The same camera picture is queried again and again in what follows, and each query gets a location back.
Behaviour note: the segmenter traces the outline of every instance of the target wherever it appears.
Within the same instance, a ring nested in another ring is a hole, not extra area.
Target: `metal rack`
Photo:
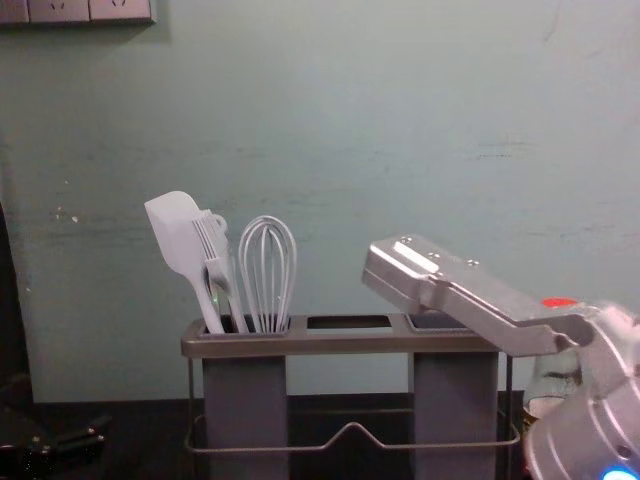
[[[414,443],[387,444],[362,423],[349,421],[321,445],[288,445],[287,355],[392,352],[410,354]],[[210,457],[210,480],[286,480],[289,454],[326,451],[352,430],[382,451],[412,451],[415,480],[457,480],[469,472],[493,480],[496,449],[510,452],[520,442],[511,422],[510,379],[503,435],[511,438],[497,440],[496,348],[442,316],[299,316],[287,332],[266,335],[211,335],[198,320],[183,335],[182,354],[189,366],[185,448]],[[194,359],[202,360],[205,402],[205,415],[197,418]],[[193,441],[194,427],[203,420],[208,448]]]

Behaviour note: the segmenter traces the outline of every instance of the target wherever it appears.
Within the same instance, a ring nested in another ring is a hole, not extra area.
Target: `light blue wall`
[[[198,307],[142,207],[173,189],[234,240],[284,219],[298,312],[389,310],[360,271],[406,231],[532,295],[640,309],[635,0],[160,7],[148,29],[0,35],[0,194],[38,400],[185,394]],[[387,360],[298,360],[291,390],[401,391],[404,357]]]

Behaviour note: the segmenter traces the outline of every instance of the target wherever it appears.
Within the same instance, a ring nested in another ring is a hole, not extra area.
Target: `dark table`
[[[522,397],[518,393],[515,397],[514,421],[518,425]],[[365,413],[372,408],[386,413]],[[324,443],[354,419],[388,443],[405,443],[410,437],[410,397],[405,394],[291,397],[289,409],[291,444]],[[202,411],[201,402],[196,410]],[[326,410],[335,413],[326,415]],[[101,462],[55,475],[52,480],[194,480],[191,460],[183,447],[188,423],[185,400],[48,404],[36,409],[39,421],[54,433],[83,427],[104,414],[111,415],[113,423]],[[513,453],[512,479],[520,480],[519,448]],[[293,455],[291,478],[409,480],[408,455],[381,452],[359,432],[352,432],[327,452]]]

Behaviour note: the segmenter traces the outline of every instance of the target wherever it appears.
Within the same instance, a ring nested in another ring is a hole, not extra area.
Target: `fork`
[[[244,319],[238,287],[230,265],[229,242],[224,234],[226,222],[220,215],[204,211],[193,220],[205,255],[209,281],[219,286],[226,294],[231,317],[238,333],[248,333]]]

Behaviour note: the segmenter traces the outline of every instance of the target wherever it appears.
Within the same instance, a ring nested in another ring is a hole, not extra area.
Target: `wire whisk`
[[[260,216],[242,232],[238,264],[256,332],[288,328],[297,262],[295,239],[281,220]]]

